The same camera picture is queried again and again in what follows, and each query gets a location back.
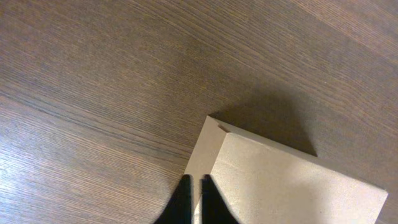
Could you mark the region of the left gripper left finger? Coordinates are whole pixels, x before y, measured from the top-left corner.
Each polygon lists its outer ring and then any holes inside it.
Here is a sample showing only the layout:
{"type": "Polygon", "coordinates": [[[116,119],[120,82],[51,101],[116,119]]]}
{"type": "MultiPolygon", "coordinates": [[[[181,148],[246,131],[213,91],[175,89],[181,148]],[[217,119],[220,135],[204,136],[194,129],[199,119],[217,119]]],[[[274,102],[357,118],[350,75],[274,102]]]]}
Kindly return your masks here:
{"type": "Polygon", "coordinates": [[[192,223],[192,177],[184,174],[154,224],[192,223]]]}

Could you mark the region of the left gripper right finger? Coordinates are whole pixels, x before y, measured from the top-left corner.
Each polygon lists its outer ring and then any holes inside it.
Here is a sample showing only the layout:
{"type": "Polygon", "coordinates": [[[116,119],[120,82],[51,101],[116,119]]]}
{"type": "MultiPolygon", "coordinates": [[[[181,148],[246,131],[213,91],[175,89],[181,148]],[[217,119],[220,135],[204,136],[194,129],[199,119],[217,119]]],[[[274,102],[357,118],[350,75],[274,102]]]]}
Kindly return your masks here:
{"type": "Polygon", "coordinates": [[[229,211],[210,174],[201,179],[201,223],[238,224],[229,211]]]}

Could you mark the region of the brown cardboard box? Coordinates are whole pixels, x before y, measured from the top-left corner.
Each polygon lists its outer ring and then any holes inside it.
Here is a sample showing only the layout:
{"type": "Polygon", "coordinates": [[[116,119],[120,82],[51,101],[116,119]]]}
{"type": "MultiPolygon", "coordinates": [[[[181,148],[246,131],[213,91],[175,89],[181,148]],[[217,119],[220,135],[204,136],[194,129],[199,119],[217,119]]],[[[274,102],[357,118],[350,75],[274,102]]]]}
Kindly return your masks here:
{"type": "Polygon", "coordinates": [[[207,117],[185,169],[210,175],[240,223],[374,223],[387,192],[315,156],[207,117]]]}

